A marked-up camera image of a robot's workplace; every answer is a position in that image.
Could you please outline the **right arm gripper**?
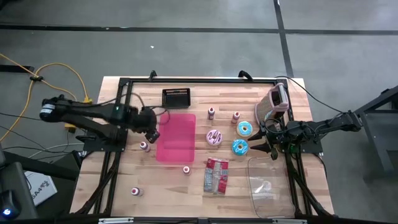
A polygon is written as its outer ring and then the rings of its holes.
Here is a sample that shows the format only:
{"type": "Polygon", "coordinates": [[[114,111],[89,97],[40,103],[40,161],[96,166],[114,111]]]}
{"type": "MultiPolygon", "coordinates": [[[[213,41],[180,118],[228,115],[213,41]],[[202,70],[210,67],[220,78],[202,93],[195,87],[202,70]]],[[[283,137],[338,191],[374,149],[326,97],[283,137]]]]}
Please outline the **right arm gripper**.
{"type": "Polygon", "coordinates": [[[265,121],[261,121],[260,128],[261,130],[248,138],[248,141],[254,141],[263,138],[264,143],[251,146],[250,148],[270,154],[271,159],[275,161],[280,152],[287,152],[288,142],[285,139],[282,131],[278,131],[273,124],[267,125],[265,121]]]}

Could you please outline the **blue frosted donut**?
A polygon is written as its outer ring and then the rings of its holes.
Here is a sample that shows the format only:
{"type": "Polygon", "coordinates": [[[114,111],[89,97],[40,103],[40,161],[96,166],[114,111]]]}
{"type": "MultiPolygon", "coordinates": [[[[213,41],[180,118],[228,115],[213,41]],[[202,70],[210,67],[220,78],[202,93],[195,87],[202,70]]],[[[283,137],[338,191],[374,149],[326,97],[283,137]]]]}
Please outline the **blue frosted donut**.
{"type": "Polygon", "coordinates": [[[236,127],[236,132],[241,137],[248,137],[252,134],[252,125],[247,121],[239,122],[236,127]]]}
{"type": "Polygon", "coordinates": [[[248,143],[243,139],[235,139],[232,142],[231,150],[237,156],[244,156],[248,152],[248,143]]]}

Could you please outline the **pink frosted donut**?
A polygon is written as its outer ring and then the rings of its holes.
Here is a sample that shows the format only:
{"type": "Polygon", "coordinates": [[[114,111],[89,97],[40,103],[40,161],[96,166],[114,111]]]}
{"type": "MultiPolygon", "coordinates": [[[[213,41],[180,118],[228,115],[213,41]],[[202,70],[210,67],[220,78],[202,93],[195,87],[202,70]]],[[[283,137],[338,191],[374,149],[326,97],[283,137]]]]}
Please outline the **pink frosted donut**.
{"type": "Polygon", "coordinates": [[[211,146],[218,146],[223,140],[222,133],[217,129],[212,129],[206,134],[206,141],[211,146]]]}

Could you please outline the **red snack packet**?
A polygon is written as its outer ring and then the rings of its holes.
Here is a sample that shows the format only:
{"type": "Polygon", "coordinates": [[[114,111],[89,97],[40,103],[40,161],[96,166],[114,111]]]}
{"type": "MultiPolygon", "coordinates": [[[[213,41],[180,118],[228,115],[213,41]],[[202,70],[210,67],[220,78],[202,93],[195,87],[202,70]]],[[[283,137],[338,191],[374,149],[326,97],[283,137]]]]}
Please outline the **red snack packet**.
{"type": "Polygon", "coordinates": [[[228,184],[228,172],[228,160],[209,157],[205,167],[203,191],[224,195],[228,184]]]}

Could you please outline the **pink translucent plastic bin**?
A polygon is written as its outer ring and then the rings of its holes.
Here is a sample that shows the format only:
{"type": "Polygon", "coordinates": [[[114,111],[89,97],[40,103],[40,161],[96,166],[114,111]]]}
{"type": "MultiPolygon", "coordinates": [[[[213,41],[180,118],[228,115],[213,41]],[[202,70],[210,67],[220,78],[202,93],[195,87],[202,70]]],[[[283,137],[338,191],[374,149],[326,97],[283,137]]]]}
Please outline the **pink translucent plastic bin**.
{"type": "Polygon", "coordinates": [[[191,164],[195,160],[196,116],[170,113],[160,117],[156,160],[164,164],[191,164]]]}

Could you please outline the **black mesh basket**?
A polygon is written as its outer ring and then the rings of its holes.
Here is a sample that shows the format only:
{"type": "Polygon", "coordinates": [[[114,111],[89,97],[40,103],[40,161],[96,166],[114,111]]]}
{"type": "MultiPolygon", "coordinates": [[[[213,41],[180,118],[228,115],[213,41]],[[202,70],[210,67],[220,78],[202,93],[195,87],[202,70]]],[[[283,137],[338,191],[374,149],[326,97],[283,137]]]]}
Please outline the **black mesh basket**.
{"type": "Polygon", "coordinates": [[[162,107],[166,109],[185,109],[189,108],[190,89],[172,88],[162,90],[162,107]]]}

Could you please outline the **clear plastic container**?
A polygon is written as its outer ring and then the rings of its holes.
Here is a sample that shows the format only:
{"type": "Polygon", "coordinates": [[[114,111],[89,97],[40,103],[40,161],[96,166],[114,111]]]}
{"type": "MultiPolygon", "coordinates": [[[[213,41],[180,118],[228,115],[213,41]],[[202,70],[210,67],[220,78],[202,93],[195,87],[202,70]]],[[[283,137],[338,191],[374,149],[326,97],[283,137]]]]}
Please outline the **clear plastic container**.
{"type": "Polygon", "coordinates": [[[254,213],[260,218],[293,217],[295,207],[283,160],[252,157],[248,160],[248,185],[254,213]]]}

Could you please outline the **black side desk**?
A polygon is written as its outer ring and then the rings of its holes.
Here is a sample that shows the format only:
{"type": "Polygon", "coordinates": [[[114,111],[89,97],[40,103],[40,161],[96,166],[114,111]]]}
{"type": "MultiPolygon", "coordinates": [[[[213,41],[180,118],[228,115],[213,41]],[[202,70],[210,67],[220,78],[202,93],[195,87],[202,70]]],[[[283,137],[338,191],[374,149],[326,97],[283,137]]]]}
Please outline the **black side desk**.
{"type": "Polygon", "coordinates": [[[78,176],[75,170],[6,152],[0,145],[0,193],[13,190],[21,205],[21,214],[17,218],[6,220],[0,216],[0,223],[38,218],[25,178],[26,170],[68,180],[75,180],[78,176]]]}

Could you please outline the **black metal side table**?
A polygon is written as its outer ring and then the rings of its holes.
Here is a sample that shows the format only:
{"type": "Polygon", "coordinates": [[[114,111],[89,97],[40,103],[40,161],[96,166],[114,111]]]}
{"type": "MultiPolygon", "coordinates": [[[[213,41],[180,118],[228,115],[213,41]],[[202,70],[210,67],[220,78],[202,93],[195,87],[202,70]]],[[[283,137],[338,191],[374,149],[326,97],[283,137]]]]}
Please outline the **black metal side table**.
{"type": "Polygon", "coordinates": [[[398,85],[381,92],[362,107],[346,112],[357,128],[366,132],[371,147],[377,152],[382,170],[364,176],[366,182],[398,179],[398,165],[394,165],[390,152],[398,152],[398,85]]]}

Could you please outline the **white printed cardboard box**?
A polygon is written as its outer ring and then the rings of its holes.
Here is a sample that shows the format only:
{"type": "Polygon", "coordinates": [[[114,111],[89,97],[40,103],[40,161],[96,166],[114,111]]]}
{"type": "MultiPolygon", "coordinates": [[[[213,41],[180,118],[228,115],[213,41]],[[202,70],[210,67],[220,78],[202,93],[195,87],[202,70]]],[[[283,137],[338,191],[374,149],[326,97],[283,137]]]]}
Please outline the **white printed cardboard box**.
{"type": "Polygon", "coordinates": [[[35,206],[40,205],[57,193],[57,188],[51,176],[31,171],[25,171],[25,176],[35,206]]]}

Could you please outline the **black stand foot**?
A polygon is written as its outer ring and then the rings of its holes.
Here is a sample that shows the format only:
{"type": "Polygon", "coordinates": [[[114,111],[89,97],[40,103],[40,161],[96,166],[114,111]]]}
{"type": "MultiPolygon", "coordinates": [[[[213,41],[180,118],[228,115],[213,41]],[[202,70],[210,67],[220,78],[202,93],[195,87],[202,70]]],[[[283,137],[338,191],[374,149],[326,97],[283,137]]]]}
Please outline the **black stand foot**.
{"type": "Polygon", "coordinates": [[[10,73],[29,73],[34,71],[34,67],[31,66],[18,66],[18,65],[0,65],[0,72],[10,73]]]}

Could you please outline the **black computer mouse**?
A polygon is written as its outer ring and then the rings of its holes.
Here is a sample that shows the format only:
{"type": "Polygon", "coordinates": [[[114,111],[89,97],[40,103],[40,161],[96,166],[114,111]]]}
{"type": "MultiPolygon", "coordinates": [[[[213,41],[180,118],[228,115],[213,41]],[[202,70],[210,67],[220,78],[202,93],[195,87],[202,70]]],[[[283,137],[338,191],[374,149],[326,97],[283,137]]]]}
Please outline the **black computer mouse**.
{"type": "Polygon", "coordinates": [[[0,216],[6,220],[17,218],[21,214],[21,205],[13,190],[0,193],[0,216]]]}

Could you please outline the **black aluminium table frame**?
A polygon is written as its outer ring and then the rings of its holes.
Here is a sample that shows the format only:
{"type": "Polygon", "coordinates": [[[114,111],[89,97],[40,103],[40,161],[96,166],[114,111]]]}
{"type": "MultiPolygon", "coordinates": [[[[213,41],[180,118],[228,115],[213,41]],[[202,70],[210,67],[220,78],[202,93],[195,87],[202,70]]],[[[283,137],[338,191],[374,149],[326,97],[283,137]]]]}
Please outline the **black aluminium table frame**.
{"type": "MultiPolygon", "coordinates": [[[[144,137],[130,133],[114,185],[112,216],[257,218],[248,185],[248,160],[270,155],[253,149],[245,156],[234,155],[231,145],[238,134],[231,119],[238,111],[241,120],[255,124],[255,104],[278,83],[278,79],[155,77],[148,80],[134,77],[131,81],[134,92],[131,102],[136,106],[159,105],[163,89],[190,89],[191,105],[186,113],[196,116],[195,160],[188,164],[191,174],[185,175],[183,164],[158,162],[156,146],[151,145],[150,151],[144,152],[139,147],[144,137]],[[208,119],[211,107],[215,109],[213,120],[208,119]],[[222,133],[223,140],[218,146],[211,146],[206,141],[206,134],[212,129],[222,133]],[[224,195],[203,191],[209,157],[229,161],[224,195]],[[133,196],[133,187],[142,188],[144,194],[133,196]]],[[[306,211],[308,204],[301,192],[297,192],[292,201],[295,212],[306,211]]]]}

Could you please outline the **silver metal bracket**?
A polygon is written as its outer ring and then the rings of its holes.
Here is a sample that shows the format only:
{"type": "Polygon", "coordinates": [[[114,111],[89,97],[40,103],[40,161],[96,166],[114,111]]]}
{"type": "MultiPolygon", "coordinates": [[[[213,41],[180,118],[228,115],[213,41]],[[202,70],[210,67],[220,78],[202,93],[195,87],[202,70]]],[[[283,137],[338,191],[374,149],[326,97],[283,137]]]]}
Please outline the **silver metal bracket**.
{"type": "Polygon", "coordinates": [[[306,220],[289,219],[289,218],[275,218],[272,219],[272,224],[308,224],[306,220]]]}
{"type": "Polygon", "coordinates": [[[134,223],[133,217],[100,218],[98,224],[127,224],[134,223]]]}

